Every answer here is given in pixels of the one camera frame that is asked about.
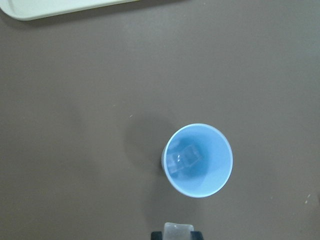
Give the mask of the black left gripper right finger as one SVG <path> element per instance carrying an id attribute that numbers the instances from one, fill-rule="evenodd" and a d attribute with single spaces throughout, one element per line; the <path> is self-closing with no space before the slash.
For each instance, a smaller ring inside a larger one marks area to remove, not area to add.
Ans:
<path id="1" fill-rule="evenodd" d="M 190 232 L 191 240 L 204 240 L 204 237 L 200 231 L 191 231 Z"/>

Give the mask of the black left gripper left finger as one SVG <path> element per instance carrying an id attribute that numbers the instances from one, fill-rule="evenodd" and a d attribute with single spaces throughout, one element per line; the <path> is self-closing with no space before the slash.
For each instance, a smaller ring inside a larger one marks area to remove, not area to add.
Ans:
<path id="1" fill-rule="evenodd" d="M 151 232 L 150 240 L 163 240 L 163 233 L 161 231 Z"/>

